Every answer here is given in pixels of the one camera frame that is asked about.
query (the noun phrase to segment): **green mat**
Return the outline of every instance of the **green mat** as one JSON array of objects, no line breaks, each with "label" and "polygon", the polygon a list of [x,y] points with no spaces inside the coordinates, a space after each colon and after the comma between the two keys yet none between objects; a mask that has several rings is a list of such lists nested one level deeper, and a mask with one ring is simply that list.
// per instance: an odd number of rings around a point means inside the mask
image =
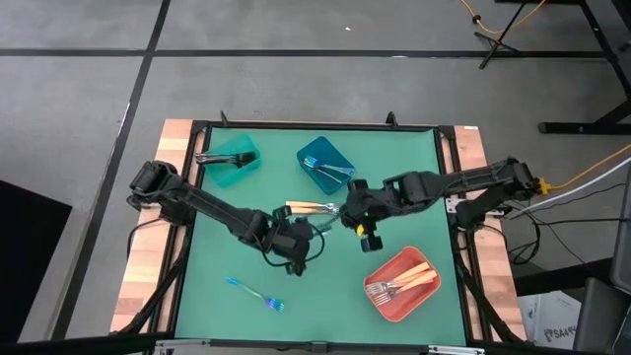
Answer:
[{"label": "green mat", "polygon": [[[300,168],[296,152],[319,137],[355,166],[355,178],[381,188],[384,178],[410,171],[438,171],[432,132],[314,131],[213,128],[211,146],[243,133],[261,152],[262,164],[243,180],[202,188],[237,207],[270,212],[286,200],[343,202],[346,188],[325,195]],[[310,218],[314,224],[325,217]],[[198,214],[175,328],[177,338],[328,341],[374,344],[464,345],[445,204],[378,224],[384,250],[363,253],[359,238],[341,224],[326,236],[324,253],[308,262],[302,277],[268,266],[260,252],[241,244],[226,227]],[[419,248],[435,265],[442,286],[401,322],[385,320],[363,292],[364,277],[405,246]],[[312,241],[310,255],[319,250]],[[270,254],[272,261],[283,259]],[[281,299],[285,312],[267,309],[238,287],[233,276],[261,293]]]}]

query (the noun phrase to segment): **utensil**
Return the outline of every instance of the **utensil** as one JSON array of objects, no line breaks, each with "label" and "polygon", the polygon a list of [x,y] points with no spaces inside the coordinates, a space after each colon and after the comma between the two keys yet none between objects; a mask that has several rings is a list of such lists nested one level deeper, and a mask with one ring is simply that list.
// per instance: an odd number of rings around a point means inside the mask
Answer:
[{"label": "utensil", "polygon": [[241,283],[239,280],[235,279],[234,277],[228,277],[226,278],[226,281],[228,281],[228,283],[241,287],[243,290],[247,291],[252,296],[256,296],[259,299],[263,300],[263,302],[265,302],[265,305],[267,307],[269,307],[270,309],[276,312],[280,313],[280,312],[283,312],[283,310],[285,309],[285,305],[282,302],[280,302],[280,300],[265,297],[259,294],[258,292],[252,290],[251,288],[247,287],[245,284]]},{"label": "utensil", "polygon": [[312,167],[309,167],[309,166],[307,166],[307,167],[308,167],[309,169],[311,169],[311,170],[315,171],[315,172],[318,172],[318,173],[320,173],[320,174],[324,175],[324,176],[325,176],[325,177],[327,177],[327,178],[330,178],[330,179],[334,180],[334,181],[335,181],[335,182],[337,182],[337,183],[342,183],[342,180],[341,180],[341,179],[339,179],[339,178],[337,178],[337,177],[334,177],[333,175],[331,175],[331,174],[329,174],[329,173],[327,173],[327,172],[323,171],[323,170],[322,170],[322,169],[320,169],[320,168],[312,168]]},{"label": "utensil", "polygon": [[213,154],[213,153],[199,153],[195,154],[195,162],[200,165],[204,164],[216,164],[216,163],[228,163],[234,164],[237,168],[241,168],[256,160],[256,153],[245,152],[237,154]]},{"label": "utensil", "polygon": [[303,163],[312,169],[326,168],[326,169],[336,171],[338,173],[345,174],[349,177],[355,174],[355,169],[353,168],[341,168],[341,167],[335,167],[329,164],[324,164],[323,162],[319,161],[317,158],[314,158],[312,156],[306,156],[305,159],[303,160]]},{"label": "utensil", "polygon": [[285,205],[292,208],[295,214],[321,214],[328,213],[336,215],[342,206],[340,203],[315,203],[303,201],[285,201]]},{"label": "utensil", "polygon": [[384,292],[384,293],[381,293],[378,296],[372,298],[373,302],[375,303],[375,306],[377,306],[377,307],[381,306],[381,305],[384,305],[384,304],[392,301],[401,292],[405,292],[405,291],[407,291],[407,290],[409,290],[409,289],[411,289],[413,287],[416,287],[418,285],[424,284],[425,282],[428,282],[428,281],[434,279],[436,276],[438,276],[438,274],[434,270],[425,272],[425,273],[421,274],[420,276],[418,276],[413,281],[410,281],[405,286],[399,288],[396,291]]},{"label": "utensil", "polygon": [[414,280],[419,272],[425,271],[430,268],[427,262],[423,262],[419,265],[412,267],[411,269],[401,273],[400,275],[394,277],[392,280],[387,282],[375,282],[369,285],[364,286],[364,290],[369,296],[373,296],[379,294],[381,292],[385,292],[394,287],[402,287],[405,286],[407,282]]}]

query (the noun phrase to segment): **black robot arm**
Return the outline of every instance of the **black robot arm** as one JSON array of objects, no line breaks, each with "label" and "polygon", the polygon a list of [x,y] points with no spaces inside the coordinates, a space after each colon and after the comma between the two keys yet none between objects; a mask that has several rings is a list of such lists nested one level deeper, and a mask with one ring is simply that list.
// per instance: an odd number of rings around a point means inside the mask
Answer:
[{"label": "black robot arm", "polygon": [[194,187],[178,174],[171,164],[146,162],[129,185],[132,194],[127,202],[140,209],[150,203],[162,206],[160,217],[168,222],[186,224],[191,212],[199,211],[223,223],[240,242],[288,259],[282,264],[288,273],[302,275],[313,237],[312,226],[306,219],[289,222],[291,209],[283,206],[270,216],[259,210],[237,208]]},{"label": "black robot arm", "polygon": [[469,229],[484,221],[486,212],[512,200],[528,200],[539,191],[539,181],[532,177],[526,164],[508,158],[488,167],[447,175],[431,172],[406,173],[384,180],[381,189],[370,189],[365,180],[348,183],[346,204],[341,221],[362,239],[362,250],[383,247],[375,236],[376,222],[393,216],[418,213],[432,206],[438,199],[461,192],[486,189],[477,198],[456,206],[456,223]]}]

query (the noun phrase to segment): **blue plastic container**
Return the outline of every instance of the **blue plastic container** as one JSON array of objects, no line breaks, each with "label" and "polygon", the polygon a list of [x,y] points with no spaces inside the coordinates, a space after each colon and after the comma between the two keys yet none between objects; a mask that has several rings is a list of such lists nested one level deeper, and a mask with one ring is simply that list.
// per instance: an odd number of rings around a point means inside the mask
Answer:
[{"label": "blue plastic container", "polygon": [[325,137],[319,136],[313,142],[309,143],[305,148],[298,151],[298,153],[296,154],[296,157],[298,158],[298,164],[300,164],[305,173],[307,173],[315,181],[319,188],[321,188],[322,191],[324,191],[324,193],[326,193],[327,195],[333,194],[335,191],[340,189],[340,187],[344,186],[346,182],[351,180],[352,177],[329,169],[323,170],[341,180],[341,182],[337,182],[332,178],[325,176],[324,174],[318,173],[317,171],[303,164],[303,160],[306,156],[314,157],[323,164],[328,164],[340,168],[355,169],[355,167],[353,167],[351,163],[346,160],[346,158],[344,158],[344,156],[337,149],[335,149],[331,142],[329,142],[328,139],[326,139]]},{"label": "blue plastic container", "polygon": [[249,135],[242,134],[237,136],[207,152],[211,154],[237,154],[246,152],[254,152],[256,154],[256,159],[241,168],[238,168],[234,164],[206,164],[204,166],[206,173],[221,187],[226,187],[241,180],[242,178],[245,178],[245,176],[249,173],[258,169],[261,164],[260,152],[256,149],[256,146]]}]

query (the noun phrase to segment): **blue fork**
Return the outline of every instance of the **blue fork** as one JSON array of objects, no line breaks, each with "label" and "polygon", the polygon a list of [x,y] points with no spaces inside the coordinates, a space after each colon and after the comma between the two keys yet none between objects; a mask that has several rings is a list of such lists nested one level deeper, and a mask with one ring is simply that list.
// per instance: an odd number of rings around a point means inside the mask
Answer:
[{"label": "blue fork", "polygon": [[258,292],[252,290],[251,288],[247,287],[246,285],[244,285],[243,283],[241,283],[239,280],[237,280],[234,277],[227,277],[226,281],[228,281],[229,283],[231,283],[233,285],[237,285],[237,286],[241,287],[243,290],[247,291],[252,296],[256,296],[259,299],[263,300],[263,302],[265,302],[265,305],[267,305],[267,307],[269,307],[270,309],[272,309],[272,310],[274,310],[276,312],[283,312],[283,310],[285,309],[285,305],[282,302],[280,302],[280,300],[269,298],[269,297],[265,297],[265,296],[259,294]]}]

